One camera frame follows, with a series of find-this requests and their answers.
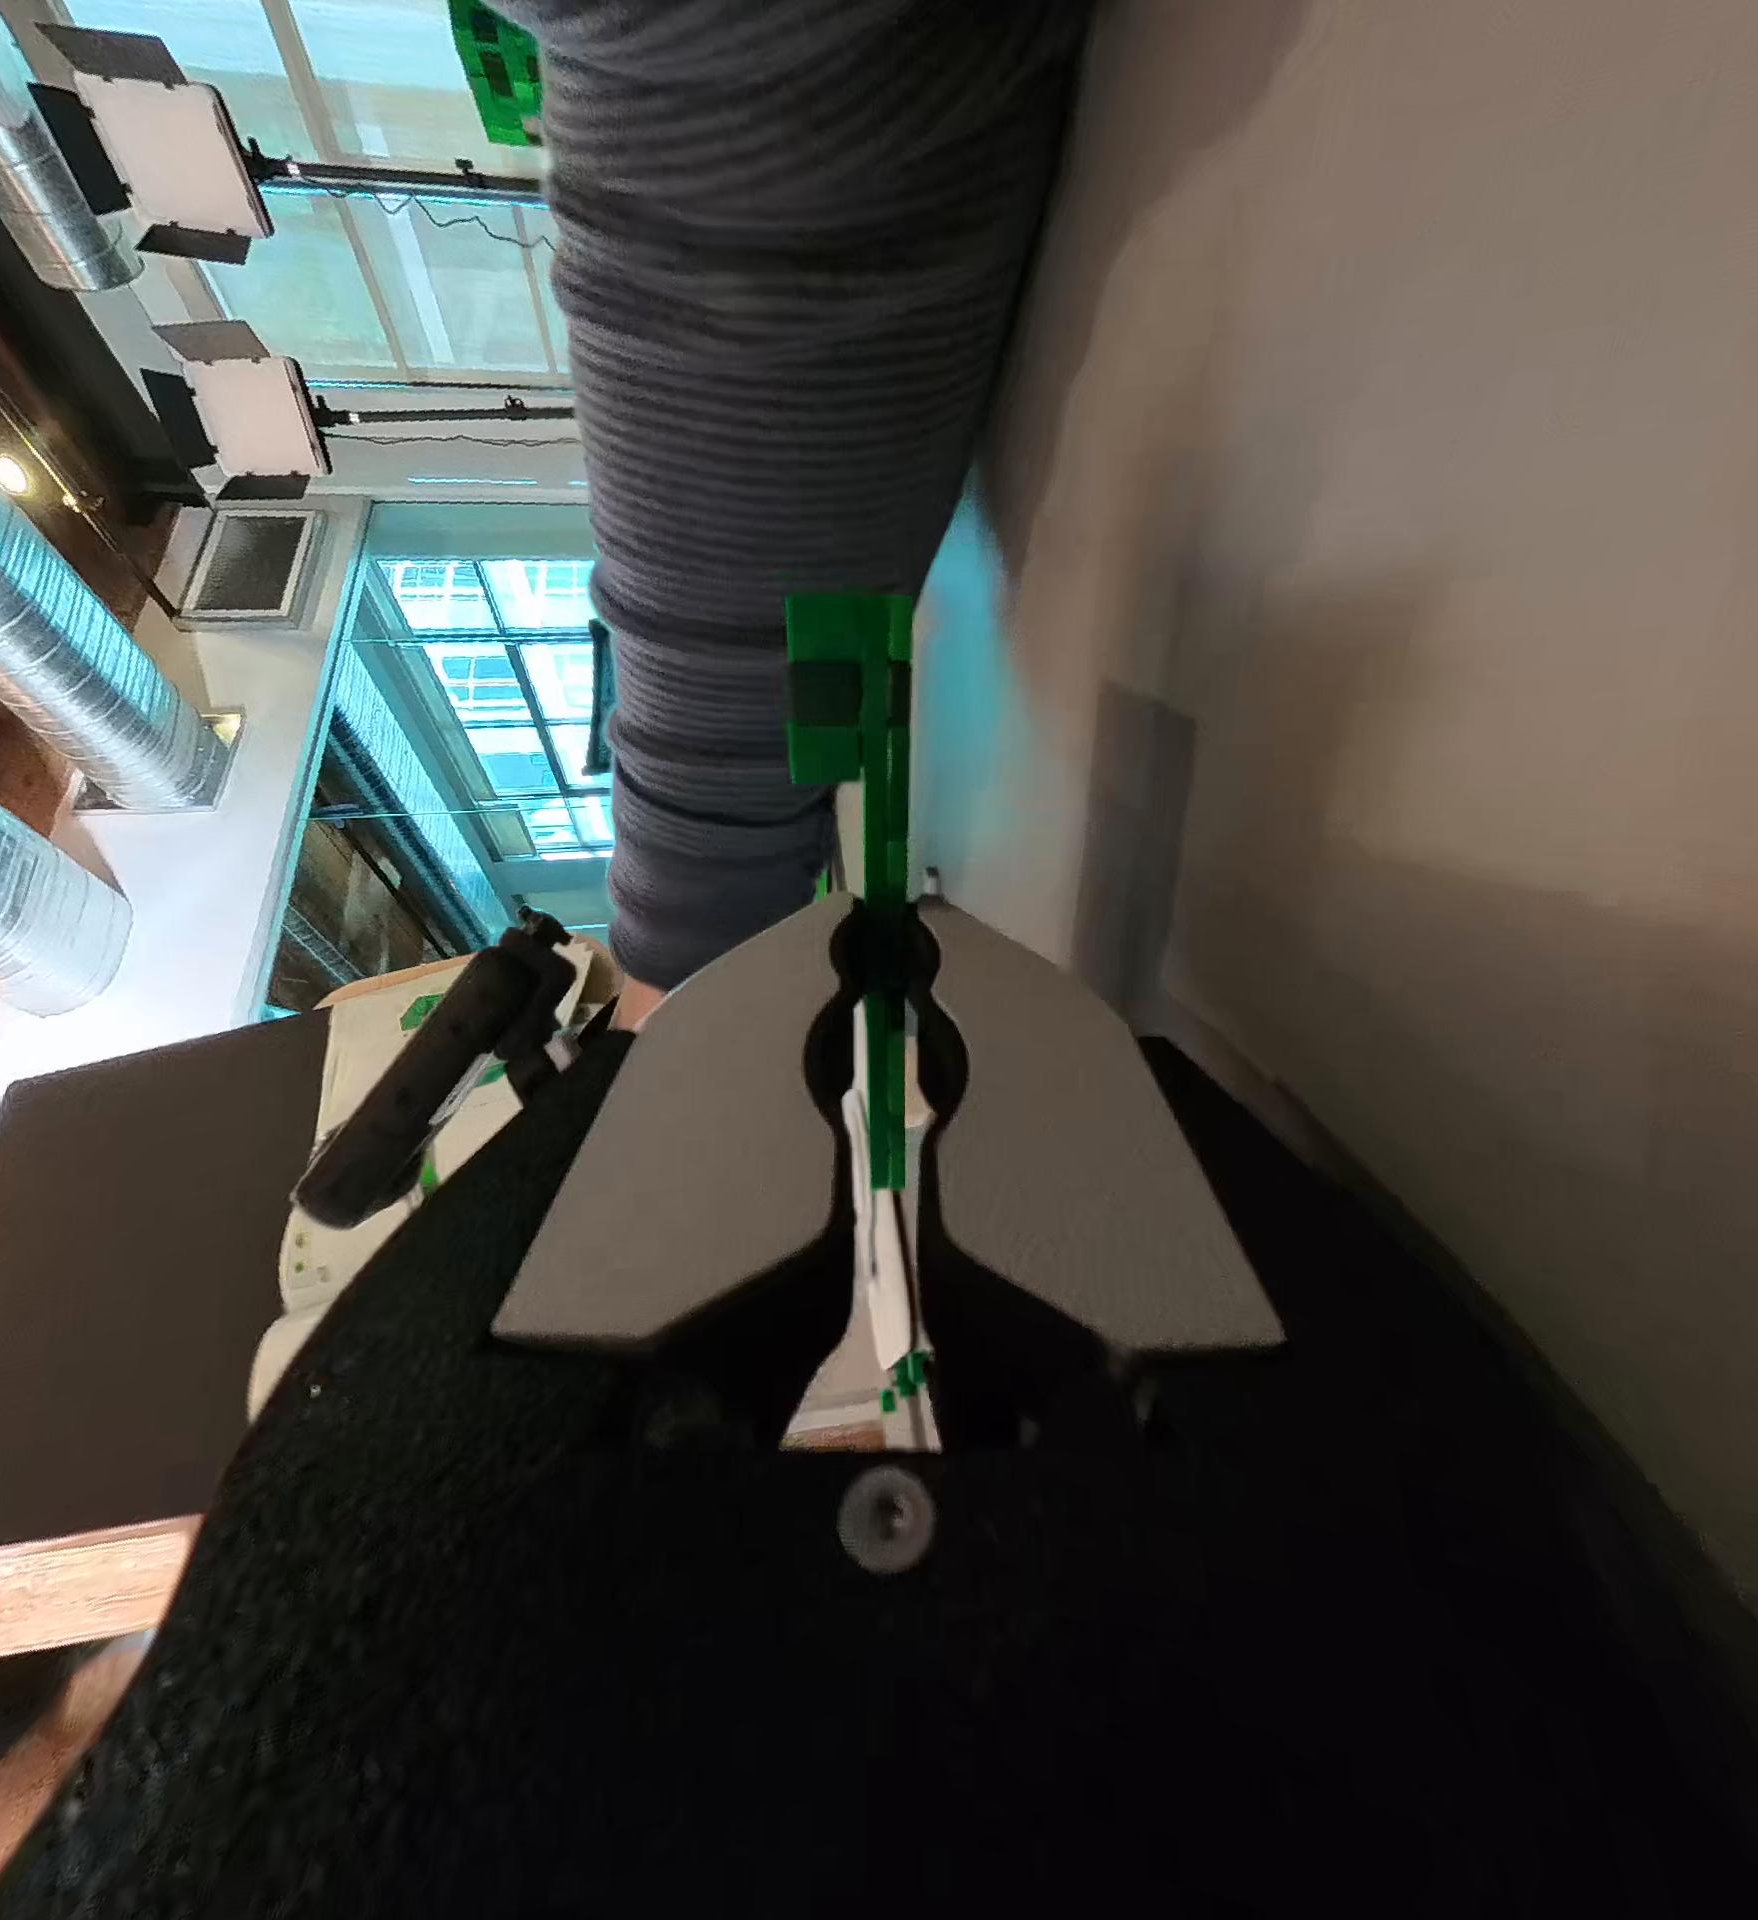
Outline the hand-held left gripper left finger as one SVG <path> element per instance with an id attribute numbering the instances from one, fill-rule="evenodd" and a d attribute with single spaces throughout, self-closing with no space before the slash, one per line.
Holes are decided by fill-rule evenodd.
<path id="1" fill-rule="evenodd" d="M 527 1349 L 633 1349 L 826 1233 L 840 1199 L 855 899 L 820 899 L 673 990 L 629 1038 L 492 1320 Z"/>

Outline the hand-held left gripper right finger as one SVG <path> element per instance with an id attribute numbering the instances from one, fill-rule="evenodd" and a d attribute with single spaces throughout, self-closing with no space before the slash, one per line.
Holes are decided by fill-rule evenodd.
<path id="1" fill-rule="evenodd" d="M 1280 1318 L 1119 1012 L 958 906 L 921 1043 L 953 1248 L 1122 1356 L 1274 1351 Z"/>

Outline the green brick plate assembly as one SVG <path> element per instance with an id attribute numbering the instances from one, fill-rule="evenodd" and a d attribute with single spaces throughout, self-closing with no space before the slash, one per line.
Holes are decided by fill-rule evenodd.
<path id="1" fill-rule="evenodd" d="M 785 603 L 785 634 L 792 779 L 852 785 L 859 801 L 859 881 L 848 932 L 834 936 L 834 967 L 863 1018 L 871 1188 L 901 1193 L 914 971 L 914 603 L 885 593 L 800 593 Z"/>

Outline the person's right forearm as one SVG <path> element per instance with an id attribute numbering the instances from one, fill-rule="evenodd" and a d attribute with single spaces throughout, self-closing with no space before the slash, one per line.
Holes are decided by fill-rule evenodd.
<path id="1" fill-rule="evenodd" d="M 814 897 L 785 606 L 916 598 L 1077 97 L 1086 4 L 503 5 L 544 87 L 592 603 L 610 946 L 668 995 Z"/>

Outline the grey desk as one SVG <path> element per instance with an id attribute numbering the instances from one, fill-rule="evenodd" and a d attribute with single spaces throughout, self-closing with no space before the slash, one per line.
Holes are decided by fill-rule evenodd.
<path id="1" fill-rule="evenodd" d="M 1758 5 L 1098 5 L 953 897 L 1398 1201 L 1758 1621 Z"/>

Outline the white book stand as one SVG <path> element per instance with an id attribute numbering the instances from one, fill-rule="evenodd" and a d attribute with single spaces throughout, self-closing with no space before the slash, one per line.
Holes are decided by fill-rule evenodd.
<path id="1" fill-rule="evenodd" d="M 868 1313 L 876 1360 L 891 1377 L 919 1349 L 914 1213 L 905 1188 L 872 1184 L 871 1047 L 863 1008 L 855 1008 L 849 1031 L 852 1079 L 842 1096 L 842 1119 L 855 1207 L 855 1304 Z"/>

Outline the black screen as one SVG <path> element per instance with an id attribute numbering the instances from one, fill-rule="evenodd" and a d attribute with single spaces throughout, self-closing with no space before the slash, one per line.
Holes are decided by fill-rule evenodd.
<path id="1" fill-rule="evenodd" d="M 248 1430 L 328 1018 L 0 1103 L 0 1549 L 197 1519 Z"/>

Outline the black light stand pole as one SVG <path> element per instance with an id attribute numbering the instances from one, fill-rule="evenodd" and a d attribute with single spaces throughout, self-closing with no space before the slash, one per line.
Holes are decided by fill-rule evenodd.
<path id="1" fill-rule="evenodd" d="M 505 396 L 490 405 L 333 405 L 315 396 L 308 402 L 323 435 L 365 425 L 532 425 L 576 417 L 571 402 L 529 402 L 515 396 Z"/>
<path id="2" fill-rule="evenodd" d="M 256 188 L 304 195 L 388 195 L 442 201 L 456 206 L 541 206 L 547 195 L 541 179 L 482 173 L 468 161 L 456 163 L 449 173 L 366 161 L 318 163 L 312 157 L 275 157 L 262 153 L 257 143 L 250 140 L 245 145 L 243 163 Z"/>

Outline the studio light panel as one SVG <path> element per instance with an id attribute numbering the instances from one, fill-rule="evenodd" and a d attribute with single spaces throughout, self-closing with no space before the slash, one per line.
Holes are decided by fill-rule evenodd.
<path id="1" fill-rule="evenodd" d="M 248 264 L 274 220 L 222 93 L 157 37 L 38 25 L 71 85 L 33 102 L 92 214 L 123 214 L 132 245 L 202 266 Z"/>
<path id="2" fill-rule="evenodd" d="M 142 382 L 166 446 L 185 469 L 213 469 L 217 502 L 300 499 L 333 474 L 322 411 L 295 360 L 245 321 L 160 324 L 174 372 Z"/>

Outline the white wall vent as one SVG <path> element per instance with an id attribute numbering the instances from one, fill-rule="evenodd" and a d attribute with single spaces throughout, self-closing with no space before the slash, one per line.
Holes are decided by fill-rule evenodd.
<path id="1" fill-rule="evenodd" d="M 291 631 L 314 601 L 326 516 L 308 506 L 217 508 L 176 589 L 185 623 Z"/>

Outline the thin silver air duct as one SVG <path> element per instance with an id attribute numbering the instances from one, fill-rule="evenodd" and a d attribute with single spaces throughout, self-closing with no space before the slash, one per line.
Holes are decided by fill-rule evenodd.
<path id="1" fill-rule="evenodd" d="M 143 272 L 123 228 L 92 210 L 35 112 L 0 124 L 0 224 L 33 273 L 55 292 L 113 292 Z"/>

